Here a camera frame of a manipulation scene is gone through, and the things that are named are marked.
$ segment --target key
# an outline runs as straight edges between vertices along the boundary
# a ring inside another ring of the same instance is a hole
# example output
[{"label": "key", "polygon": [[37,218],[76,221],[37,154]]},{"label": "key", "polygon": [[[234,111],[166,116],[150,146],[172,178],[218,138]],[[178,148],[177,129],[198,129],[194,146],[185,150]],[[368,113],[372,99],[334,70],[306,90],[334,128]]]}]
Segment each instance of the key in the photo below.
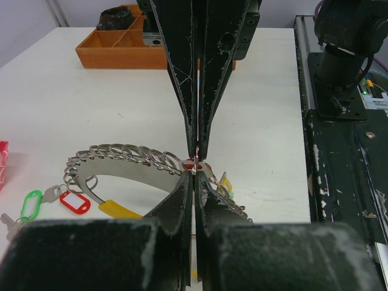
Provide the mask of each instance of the key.
[{"label": "key", "polygon": [[7,225],[8,228],[8,234],[7,234],[7,240],[12,241],[12,239],[17,234],[19,228],[21,227],[22,222],[14,222],[14,220],[8,216],[8,214],[3,213],[0,217],[0,220],[2,223]]},{"label": "key", "polygon": [[62,191],[60,186],[55,185],[53,187],[48,188],[42,197],[41,203],[51,203],[57,200],[62,195]]}]

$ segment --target yellow plastic strip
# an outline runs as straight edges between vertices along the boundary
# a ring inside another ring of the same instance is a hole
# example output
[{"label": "yellow plastic strip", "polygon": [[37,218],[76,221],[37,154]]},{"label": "yellow plastic strip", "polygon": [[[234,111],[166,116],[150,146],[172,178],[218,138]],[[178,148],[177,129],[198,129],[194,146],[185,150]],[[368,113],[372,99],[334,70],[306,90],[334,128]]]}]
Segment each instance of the yellow plastic strip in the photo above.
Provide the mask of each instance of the yellow plastic strip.
[{"label": "yellow plastic strip", "polygon": [[222,179],[221,185],[227,187],[228,192],[231,192],[233,190],[232,184],[230,183],[228,178]]},{"label": "yellow plastic strip", "polygon": [[113,200],[107,200],[104,203],[101,203],[98,206],[98,209],[113,218],[141,218],[140,214],[126,209],[120,204],[115,203]]}]

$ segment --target white table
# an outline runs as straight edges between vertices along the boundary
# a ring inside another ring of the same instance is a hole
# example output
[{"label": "white table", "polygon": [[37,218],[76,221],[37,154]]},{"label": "white table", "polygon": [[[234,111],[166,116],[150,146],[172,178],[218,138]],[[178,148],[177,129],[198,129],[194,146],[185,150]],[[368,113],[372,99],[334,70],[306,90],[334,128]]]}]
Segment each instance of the white table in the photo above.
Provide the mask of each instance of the white table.
[{"label": "white table", "polygon": [[[57,28],[0,69],[0,140],[10,142],[0,213],[16,219],[26,194],[62,183],[67,158],[128,143],[187,158],[184,121],[165,70],[87,70],[75,47],[92,28]],[[292,29],[258,29],[216,113],[208,163],[227,171],[235,201],[258,223],[309,222]],[[96,193],[146,214],[166,193],[101,177]],[[92,202],[76,216],[59,201],[38,219],[107,218]],[[0,224],[0,259],[8,246]]]}]

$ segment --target scuffed paint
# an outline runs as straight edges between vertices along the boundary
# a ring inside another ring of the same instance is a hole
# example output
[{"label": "scuffed paint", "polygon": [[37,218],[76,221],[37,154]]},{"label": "scuffed paint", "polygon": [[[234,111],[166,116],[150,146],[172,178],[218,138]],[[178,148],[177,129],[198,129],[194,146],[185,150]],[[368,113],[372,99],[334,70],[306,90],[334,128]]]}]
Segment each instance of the scuffed paint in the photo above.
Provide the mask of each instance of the scuffed paint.
[{"label": "scuffed paint", "polygon": [[327,192],[327,196],[330,196],[330,193],[329,193],[329,183],[327,182],[327,174],[325,173],[325,180],[326,180],[326,192]]},{"label": "scuffed paint", "polygon": [[368,243],[365,246],[366,246],[366,251],[368,252],[370,258],[373,259],[372,248],[370,247],[370,245],[368,245]]},{"label": "scuffed paint", "polygon": [[208,197],[209,197],[209,192],[207,191],[207,189],[203,189],[202,190],[202,207],[205,207]]},{"label": "scuffed paint", "polygon": [[379,190],[376,189],[376,194],[378,195],[381,203],[381,210],[384,213],[384,216],[386,218],[386,223],[388,223],[388,216],[387,216],[387,207],[385,205],[385,202],[387,201],[386,195],[383,192],[380,192]]},{"label": "scuffed paint", "polygon": [[373,284],[374,277],[372,276],[372,272],[366,269],[366,264],[364,262],[365,259],[369,258],[365,257],[365,249],[362,245],[353,241],[345,230],[334,230],[327,227],[316,229],[313,234],[321,236],[322,238],[332,235],[335,238],[336,251],[343,253],[346,256],[347,262],[353,266],[355,278],[358,280],[360,290],[370,289],[369,286]]},{"label": "scuffed paint", "polygon": [[330,196],[329,191],[325,191],[325,190],[323,190],[323,189],[320,189],[320,190],[319,190],[319,194]]},{"label": "scuffed paint", "polygon": [[156,233],[157,231],[154,229],[154,226],[151,226],[150,231],[150,238],[148,242],[146,243],[144,250],[142,251],[140,261],[141,265],[144,270],[144,277],[141,282],[141,287],[143,290],[148,289],[148,286],[150,284],[151,276],[152,276],[152,270],[153,270],[153,256],[154,248],[155,248],[155,242],[156,242]]},{"label": "scuffed paint", "polygon": [[316,144],[314,144],[313,146],[313,152],[314,152],[314,158],[315,158],[315,167],[316,167],[316,170],[319,171],[319,150]]}]

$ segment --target key tag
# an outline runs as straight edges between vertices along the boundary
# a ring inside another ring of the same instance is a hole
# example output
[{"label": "key tag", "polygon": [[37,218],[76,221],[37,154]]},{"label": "key tag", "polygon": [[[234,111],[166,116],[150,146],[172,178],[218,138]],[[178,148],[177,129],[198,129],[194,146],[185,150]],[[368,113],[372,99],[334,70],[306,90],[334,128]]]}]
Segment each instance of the key tag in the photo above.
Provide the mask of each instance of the key tag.
[{"label": "key tag", "polygon": [[22,222],[30,222],[36,218],[39,213],[43,193],[39,190],[30,192],[25,198],[23,208],[20,213]]},{"label": "key tag", "polygon": [[73,194],[66,191],[59,197],[60,202],[75,214],[85,214],[90,209],[91,203],[81,194]]}]

